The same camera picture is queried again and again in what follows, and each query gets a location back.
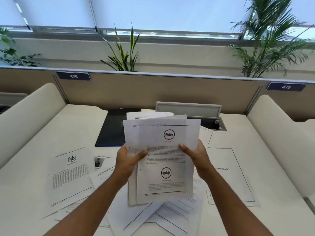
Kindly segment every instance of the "forearm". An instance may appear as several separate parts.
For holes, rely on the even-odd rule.
[[[229,236],[272,235],[212,165],[208,167],[206,183]]]
[[[122,187],[112,175],[80,206],[67,215],[44,236],[92,236],[104,218],[115,195]]]

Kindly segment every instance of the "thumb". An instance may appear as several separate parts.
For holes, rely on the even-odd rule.
[[[147,154],[148,154],[147,150],[142,150],[141,152],[136,154],[134,157],[132,157],[132,160],[136,164],[138,161],[142,160]]]
[[[188,156],[190,156],[190,158],[194,159],[195,158],[195,153],[189,149],[187,146],[185,146],[183,143],[180,143],[178,145],[179,149],[182,150],[183,153],[187,154]]]

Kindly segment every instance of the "palm plant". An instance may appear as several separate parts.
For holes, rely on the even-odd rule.
[[[308,55],[304,49],[313,48],[314,43],[309,39],[299,39],[299,35],[290,39],[290,28],[303,24],[291,14],[290,3],[292,0],[250,0],[251,6],[247,11],[252,11],[248,21],[236,23],[235,27],[247,30],[247,35],[254,42],[254,50],[249,54],[247,50],[237,45],[234,56],[243,61],[241,72],[244,77],[261,78],[264,72],[284,71],[284,60],[289,64],[303,63]]]
[[[15,43],[15,42],[12,38],[8,37],[8,33],[9,33],[8,29],[0,27],[0,41],[10,46],[12,43]],[[9,47],[8,49],[7,48],[0,49],[0,52],[3,53],[3,55],[0,57],[0,61],[9,65],[37,67],[37,65],[40,64],[33,61],[34,57],[40,54],[20,56],[17,54],[17,50],[13,49],[12,47]]]
[[[135,64],[136,64],[136,61],[137,61],[137,58],[138,58],[138,51],[135,54],[135,56],[133,56],[133,52],[134,52],[134,48],[136,46],[136,43],[137,43],[140,35],[138,35],[136,38],[134,38],[134,31],[133,31],[133,27],[132,27],[132,24],[131,24],[130,55],[128,55],[128,52],[124,53],[123,47],[121,46],[120,38],[119,38],[119,36],[117,34],[116,26],[115,26],[115,33],[116,33],[116,38],[118,40],[118,42],[116,41],[116,45],[117,45],[117,47],[119,49],[119,55],[120,55],[121,60],[115,54],[115,51],[113,50],[113,48],[110,45],[110,43],[103,37],[103,39],[106,41],[106,43],[108,44],[108,46],[112,50],[113,55],[112,56],[108,56],[108,58],[107,58],[108,61],[107,62],[104,61],[104,60],[101,60],[101,59],[100,59],[100,61],[102,63],[106,64],[107,66],[113,68],[116,71],[135,71]]]

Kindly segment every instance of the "hand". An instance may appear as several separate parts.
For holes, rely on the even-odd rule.
[[[213,169],[213,165],[211,164],[209,160],[209,156],[207,154],[206,148],[202,144],[201,140],[198,139],[198,146],[196,151],[192,151],[188,147],[186,147],[183,143],[180,143],[179,148],[190,158],[192,159],[192,162],[194,163],[198,175],[205,179],[207,177],[207,174],[210,170]]]
[[[128,182],[128,178],[131,176],[132,172],[138,161],[143,159],[148,154],[147,150],[141,151],[134,157],[127,156],[126,144],[124,144],[117,152],[116,157],[116,167],[113,172],[113,176],[116,177],[120,186],[124,186]]]

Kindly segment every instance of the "black folder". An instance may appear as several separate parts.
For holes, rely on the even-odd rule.
[[[123,120],[127,113],[140,112],[140,108],[118,108],[108,110],[107,116],[95,143],[96,147],[119,147],[125,143]]]

